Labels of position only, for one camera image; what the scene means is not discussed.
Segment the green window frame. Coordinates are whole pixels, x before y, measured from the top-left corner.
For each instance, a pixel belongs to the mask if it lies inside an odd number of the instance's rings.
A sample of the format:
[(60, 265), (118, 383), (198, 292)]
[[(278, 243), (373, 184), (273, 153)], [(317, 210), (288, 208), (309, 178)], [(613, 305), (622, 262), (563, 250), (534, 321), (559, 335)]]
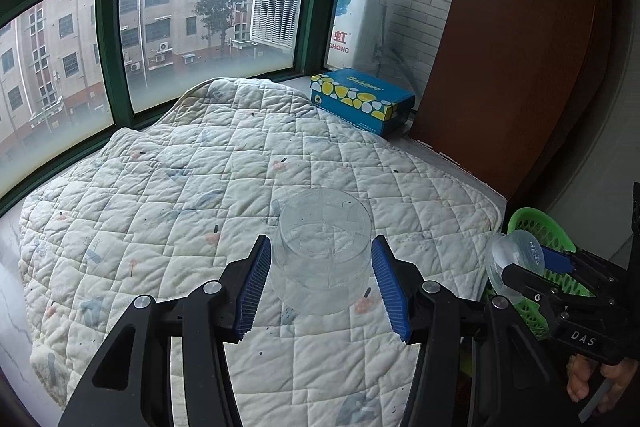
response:
[(1, 0), (1, 206), (216, 75), (326, 64), (350, 0)]

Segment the blue tissue box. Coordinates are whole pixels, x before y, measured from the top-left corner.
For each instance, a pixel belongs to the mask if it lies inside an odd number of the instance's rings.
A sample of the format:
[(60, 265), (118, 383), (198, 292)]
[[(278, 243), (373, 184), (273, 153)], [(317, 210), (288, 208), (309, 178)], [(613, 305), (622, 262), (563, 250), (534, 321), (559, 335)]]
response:
[(416, 101), (411, 92), (352, 68), (311, 76), (310, 96), (315, 106), (379, 136), (401, 130)]

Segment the green mesh trash basket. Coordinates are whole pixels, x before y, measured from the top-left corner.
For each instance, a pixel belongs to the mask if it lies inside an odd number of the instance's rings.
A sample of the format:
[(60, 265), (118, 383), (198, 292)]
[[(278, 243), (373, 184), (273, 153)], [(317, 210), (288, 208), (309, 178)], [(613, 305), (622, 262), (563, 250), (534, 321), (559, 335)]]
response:
[[(516, 210), (509, 220), (506, 234), (515, 230), (529, 231), (536, 237), (541, 247), (546, 246), (565, 254), (576, 251), (575, 244), (562, 229), (561, 225), (541, 210), (530, 207)], [(565, 294), (592, 297), (592, 292), (588, 291), (584, 285), (577, 282), (570, 274), (554, 273), (544, 267), (544, 274), (541, 276), (559, 285)], [(538, 303), (523, 297), (523, 300), (518, 305), (513, 306), (538, 339), (549, 337), (549, 326), (539, 310)]]

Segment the white quilted mat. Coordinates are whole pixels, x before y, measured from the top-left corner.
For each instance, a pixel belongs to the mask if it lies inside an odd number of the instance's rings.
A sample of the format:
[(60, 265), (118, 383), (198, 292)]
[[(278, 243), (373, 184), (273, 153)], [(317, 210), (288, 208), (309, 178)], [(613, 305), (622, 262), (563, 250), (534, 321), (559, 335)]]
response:
[[(212, 80), (25, 199), (18, 266), (30, 364), (48, 395), (67, 403), (134, 297), (179, 298), (219, 277), (311, 187), (357, 197), (398, 258), (480, 297), (502, 222), (486, 194), (282, 84)], [(327, 317), (266, 288), (252, 330), (227, 349), (247, 426), (396, 426), (417, 356), (375, 284)]]

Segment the clear plastic cup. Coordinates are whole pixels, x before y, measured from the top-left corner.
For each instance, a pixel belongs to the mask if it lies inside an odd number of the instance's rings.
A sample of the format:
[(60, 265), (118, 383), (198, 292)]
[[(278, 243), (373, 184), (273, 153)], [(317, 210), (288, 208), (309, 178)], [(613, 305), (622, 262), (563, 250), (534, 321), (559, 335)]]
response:
[(512, 305), (518, 305), (523, 296), (503, 282), (503, 269), (514, 263), (538, 275), (544, 274), (544, 253), (540, 243), (529, 231), (515, 230), (492, 236), (486, 251), (486, 272), (492, 289)]

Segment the clear round plastic container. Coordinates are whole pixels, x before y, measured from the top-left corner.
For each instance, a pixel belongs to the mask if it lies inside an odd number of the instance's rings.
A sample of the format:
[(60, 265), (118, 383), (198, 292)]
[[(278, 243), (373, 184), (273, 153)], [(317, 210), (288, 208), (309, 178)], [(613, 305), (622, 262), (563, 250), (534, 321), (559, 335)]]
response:
[(273, 242), (272, 285), (300, 314), (348, 309), (369, 286), (372, 221), (356, 197), (317, 187), (290, 198)]

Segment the brown wooden wardrobe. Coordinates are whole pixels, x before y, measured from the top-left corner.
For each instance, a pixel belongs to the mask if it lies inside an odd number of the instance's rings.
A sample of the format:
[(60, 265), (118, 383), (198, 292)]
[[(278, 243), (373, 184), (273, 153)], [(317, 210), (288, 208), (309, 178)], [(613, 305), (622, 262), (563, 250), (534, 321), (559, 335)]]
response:
[(622, 3), (452, 0), (411, 136), (537, 204), (602, 86)]

